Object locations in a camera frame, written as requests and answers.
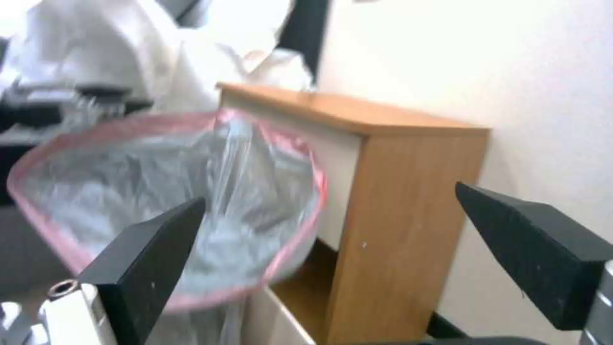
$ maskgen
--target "white cloth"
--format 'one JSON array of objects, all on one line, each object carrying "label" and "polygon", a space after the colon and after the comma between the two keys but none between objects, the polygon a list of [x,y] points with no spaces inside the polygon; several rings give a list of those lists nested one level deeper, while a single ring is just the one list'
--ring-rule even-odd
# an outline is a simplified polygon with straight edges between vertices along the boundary
[{"label": "white cloth", "polygon": [[302,58],[269,55],[291,6],[214,0],[207,25],[181,29],[154,0],[43,0],[11,40],[2,73],[25,82],[131,87],[154,101],[154,112],[215,110],[218,82],[282,81],[277,86],[304,90],[312,78]]}]

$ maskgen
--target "plastic bag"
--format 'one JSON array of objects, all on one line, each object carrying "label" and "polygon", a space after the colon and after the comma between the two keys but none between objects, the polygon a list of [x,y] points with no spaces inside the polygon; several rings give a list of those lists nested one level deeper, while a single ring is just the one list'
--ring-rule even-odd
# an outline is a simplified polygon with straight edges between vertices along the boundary
[{"label": "plastic bag", "polygon": [[314,243],[327,195],[304,142],[234,110],[60,136],[18,161],[7,184],[75,274],[118,231],[204,196],[210,209],[169,311],[219,305],[291,274]]}]

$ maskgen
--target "black clamp jaw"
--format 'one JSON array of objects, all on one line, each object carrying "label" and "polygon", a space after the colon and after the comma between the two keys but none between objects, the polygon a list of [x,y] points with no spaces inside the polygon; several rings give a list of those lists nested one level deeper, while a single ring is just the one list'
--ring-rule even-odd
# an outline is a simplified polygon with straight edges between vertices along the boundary
[{"label": "black clamp jaw", "polygon": [[[583,330],[581,345],[613,345],[613,246],[556,208],[458,183],[455,194],[496,260],[549,322]],[[414,345],[539,345],[465,338]]]}]

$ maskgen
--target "drawer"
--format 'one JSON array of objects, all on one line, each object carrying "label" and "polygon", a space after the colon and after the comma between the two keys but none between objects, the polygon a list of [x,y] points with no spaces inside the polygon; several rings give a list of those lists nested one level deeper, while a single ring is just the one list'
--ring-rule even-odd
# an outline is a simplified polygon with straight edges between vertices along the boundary
[{"label": "drawer", "polygon": [[328,200],[319,218],[318,237],[338,251],[362,138],[237,95],[224,94],[221,106],[243,110],[309,144],[328,178]]},{"label": "drawer", "polygon": [[251,295],[245,306],[244,345],[311,345],[307,331],[269,288]]}]

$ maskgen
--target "black object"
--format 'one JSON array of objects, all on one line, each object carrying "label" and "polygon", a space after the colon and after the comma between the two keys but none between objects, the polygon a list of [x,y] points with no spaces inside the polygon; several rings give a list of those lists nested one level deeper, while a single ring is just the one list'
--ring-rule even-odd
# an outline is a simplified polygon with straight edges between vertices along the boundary
[{"label": "black object", "polygon": [[6,179],[12,166],[33,147],[33,145],[0,145],[0,206],[13,204],[13,199],[6,189]]},{"label": "black object", "polygon": [[461,183],[455,192],[496,260],[549,322],[583,329],[613,246],[550,205]]},{"label": "black object", "polygon": [[2,65],[4,64],[4,54],[9,47],[9,40],[0,37],[0,72],[2,71]]},{"label": "black object", "polygon": [[329,0],[297,0],[281,34],[279,46],[296,50],[317,80]]},{"label": "black object", "polygon": [[107,84],[14,85],[4,91],[0,103],[0,131],[14,124],[44,128],[62,122],[62,106],[98,107],[109,117],[122,117],[151,107],[149,99],[130,97],[126,87]]},{"label": "black object", "polygon": [[123,230],[79,275],[98,288],[118,344],[143,344],[175,288],[205,213],[202,198]]},{"label": "black object", "polygon": [[466,333],[437,312],[432,313],[426,333],[435,339],[468,338]]}]

